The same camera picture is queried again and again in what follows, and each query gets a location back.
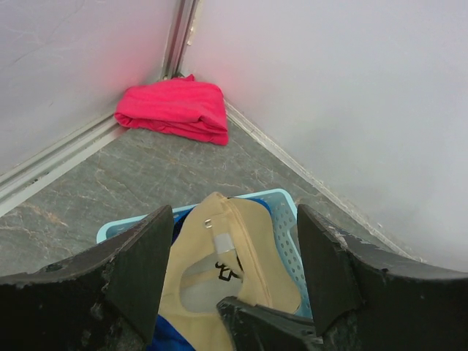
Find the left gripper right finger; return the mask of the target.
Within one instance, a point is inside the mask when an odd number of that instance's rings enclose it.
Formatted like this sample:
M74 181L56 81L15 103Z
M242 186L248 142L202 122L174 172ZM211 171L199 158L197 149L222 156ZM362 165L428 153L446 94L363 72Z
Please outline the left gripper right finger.
M331 350L465 350L467 275L384 250L299 205L317 334Z

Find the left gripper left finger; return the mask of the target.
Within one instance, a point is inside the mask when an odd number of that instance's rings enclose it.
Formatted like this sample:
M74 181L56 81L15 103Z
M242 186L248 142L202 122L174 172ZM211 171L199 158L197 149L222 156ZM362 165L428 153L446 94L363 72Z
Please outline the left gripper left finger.
M33 273L1 278L3 350L144 350L173 239L168 205Z

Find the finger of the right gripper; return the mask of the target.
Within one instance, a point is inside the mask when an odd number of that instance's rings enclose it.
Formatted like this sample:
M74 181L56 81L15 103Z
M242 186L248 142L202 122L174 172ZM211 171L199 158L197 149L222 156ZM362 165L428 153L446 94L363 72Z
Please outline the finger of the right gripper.
M323 350L314 322L230 296L216 305L234 350Z

